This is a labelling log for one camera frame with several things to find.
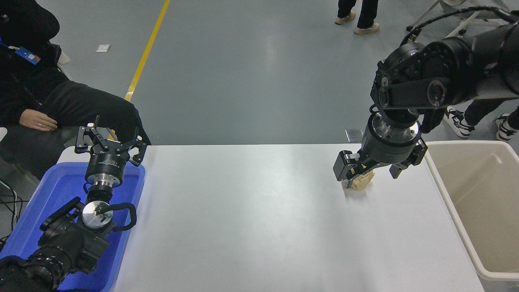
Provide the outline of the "person's hand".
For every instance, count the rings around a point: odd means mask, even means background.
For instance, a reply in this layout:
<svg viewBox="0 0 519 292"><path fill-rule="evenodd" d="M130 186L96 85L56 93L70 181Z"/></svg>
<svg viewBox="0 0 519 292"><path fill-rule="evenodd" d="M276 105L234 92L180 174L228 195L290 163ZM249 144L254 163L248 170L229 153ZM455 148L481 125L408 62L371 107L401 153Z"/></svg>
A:
<svg viewBox="0 0 519 292"><path fill-rule="evenodd" d="M45 113L33 109L26 109L22 112L19 118L19 124L27 128L44 132L55 131L58 127L57 121L50 118Z"/></svg>

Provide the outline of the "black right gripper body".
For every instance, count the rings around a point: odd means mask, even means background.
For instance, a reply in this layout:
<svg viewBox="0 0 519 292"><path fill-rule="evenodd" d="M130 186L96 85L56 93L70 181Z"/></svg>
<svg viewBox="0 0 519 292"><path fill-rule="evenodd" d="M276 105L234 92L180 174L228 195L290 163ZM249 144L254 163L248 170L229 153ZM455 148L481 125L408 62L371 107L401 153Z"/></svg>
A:
<svg viewBox="0 0 519 292"><path fill-rule="evenodd" d="M407 128L392 127L385 122L368 122L359 161L395 164L407 159L420 138L419 123Z"/></svg>

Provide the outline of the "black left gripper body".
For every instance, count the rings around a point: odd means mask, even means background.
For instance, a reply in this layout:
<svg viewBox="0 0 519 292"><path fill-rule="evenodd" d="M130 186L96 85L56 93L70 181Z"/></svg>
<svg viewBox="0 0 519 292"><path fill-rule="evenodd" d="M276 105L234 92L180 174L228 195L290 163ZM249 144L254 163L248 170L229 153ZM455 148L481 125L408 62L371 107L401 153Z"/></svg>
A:
<svg viewBox="0 0 519 292"><path fill-rule="evenodd" d="M126 163L130 156L128 151L116 153L114 151L103 152L98 147L92 147L89 151L90 160L87 166L85 179L94 180L96 175L109 174L117 180L122 180Z"/></svg>

